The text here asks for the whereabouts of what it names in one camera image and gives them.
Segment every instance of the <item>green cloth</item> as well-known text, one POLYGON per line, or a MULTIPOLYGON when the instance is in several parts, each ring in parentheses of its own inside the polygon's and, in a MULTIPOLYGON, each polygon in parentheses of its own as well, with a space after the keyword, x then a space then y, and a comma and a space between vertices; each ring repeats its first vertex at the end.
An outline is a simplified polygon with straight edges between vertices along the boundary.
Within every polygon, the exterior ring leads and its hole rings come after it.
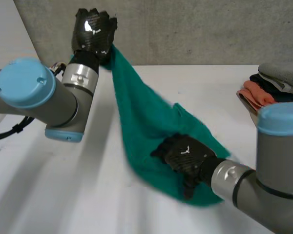
POLYGON ((122 53, 112 47, 106 69, 113 74, 126 155, 133 171, 144 181, 182 202, 207 206, 221 201, 211 189, 201 184, 194 198, 182 196, 183 176, 175 173, 150 153, 175 133, 188 134, 213 149, 218 157, 229 152, 211 135, 209 129, 179 104, 171 106, 145 85, 122 53))

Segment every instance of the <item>blue cap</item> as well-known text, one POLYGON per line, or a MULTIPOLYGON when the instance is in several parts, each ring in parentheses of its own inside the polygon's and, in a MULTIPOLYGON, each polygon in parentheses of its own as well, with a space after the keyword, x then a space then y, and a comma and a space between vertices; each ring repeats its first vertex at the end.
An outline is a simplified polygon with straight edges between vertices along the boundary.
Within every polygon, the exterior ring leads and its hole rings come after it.
POLYGON ((61 131, 55 129, 45 129, 44 135, 49 139, 68 141, 68 142, 81 142, 84 134, 79 132, 61 131))
POLYGON ((257 129, 274 136, 293 136, 293 102, 264 107, 259 112, 257 129))
POLYGON ((15 108, 32 109, 46 103, 55 87, 54 75, 36 58, 18 58, 0 71, 0 97, 15 108))

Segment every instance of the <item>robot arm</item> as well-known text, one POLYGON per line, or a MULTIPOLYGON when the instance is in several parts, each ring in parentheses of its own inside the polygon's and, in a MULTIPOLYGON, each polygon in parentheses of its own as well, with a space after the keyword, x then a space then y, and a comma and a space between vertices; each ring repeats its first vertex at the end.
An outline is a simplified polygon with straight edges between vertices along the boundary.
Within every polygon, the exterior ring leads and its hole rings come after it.
POLYGON ((80 142, 99 77, 110 58, 116 18, 79 9, 72 37, 74 56, 62 82, 35 58, 18 58, 0 70, 0 113, 44 122, 48 138, 80 142))
POLYGON ((257 129, 256 170, 217 158, 186 135, 166 139, 152 155, 185 175, 185 198, 205 183, 274 233, 293 234, 293 103, 264 108, 257 129), (189 149, 188 154, 180 149, 189 149))

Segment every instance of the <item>carbon fiber hand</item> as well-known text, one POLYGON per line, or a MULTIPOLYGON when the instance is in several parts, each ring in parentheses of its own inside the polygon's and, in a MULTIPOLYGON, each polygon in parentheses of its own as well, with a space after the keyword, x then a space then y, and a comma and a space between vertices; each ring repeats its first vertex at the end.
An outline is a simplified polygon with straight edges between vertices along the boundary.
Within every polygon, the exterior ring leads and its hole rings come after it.
POLYGON ((188 136, 175 134, 168 137, 151 153, 172 170, 184 175, 184 197, 193 197, 195 187, 200 183, 199 172, 202 162, 208 157, 216 157, 213 150, 198 140, 188 136))
POLYGON ((90 51, 99 59, 100 64, 110 58, 110 48, 117 29, 117 19, 110 18, 106 11, 98 12, 96 8, 87 11, 79 9, 76 14, 72 37, 73 51, 90 51))

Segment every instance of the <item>black cable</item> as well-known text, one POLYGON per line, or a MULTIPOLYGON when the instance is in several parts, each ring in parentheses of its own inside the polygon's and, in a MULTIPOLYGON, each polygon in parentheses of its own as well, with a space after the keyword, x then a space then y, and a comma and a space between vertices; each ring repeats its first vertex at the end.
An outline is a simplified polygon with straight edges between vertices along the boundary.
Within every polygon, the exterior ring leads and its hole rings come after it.
POLYGON ((34 121, 34 119, 35 118, 25 116, 24 119, 19 124, 14 125, 10 131, 0 133, 0 140, 13 135, 14 133, 20 133, 21 131, 23 131, 24 127, 34 121))

